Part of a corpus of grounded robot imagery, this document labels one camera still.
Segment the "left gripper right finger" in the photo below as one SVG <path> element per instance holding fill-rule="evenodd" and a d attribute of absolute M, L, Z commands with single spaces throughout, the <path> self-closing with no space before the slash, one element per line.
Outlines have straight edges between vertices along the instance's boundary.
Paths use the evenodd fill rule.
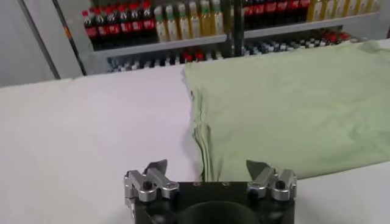
<path fill-rule="evenodd" d="M 295 200 L 297 197 L 297 176 L 291 169 L 280 173 L 264 162 L 246 161 L 252 181 L 247 183 L 248 193 L 257 199 L 271 197 L 277 201 Z"/>

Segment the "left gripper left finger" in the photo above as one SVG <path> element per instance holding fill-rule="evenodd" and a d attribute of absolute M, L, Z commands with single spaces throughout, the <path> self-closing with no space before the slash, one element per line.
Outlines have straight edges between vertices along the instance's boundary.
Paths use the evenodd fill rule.
<path fill-rule="evenodd" d="M 180 191 L 178 182 L 165 176 L 168 160 L 151 162 L 143 173 L 129 170 L 124 175 L 124 196 L 129 203 L 136 199 L 149 203 L 157 199 L 158 194 L 165 199 L 173 199 Z"/>

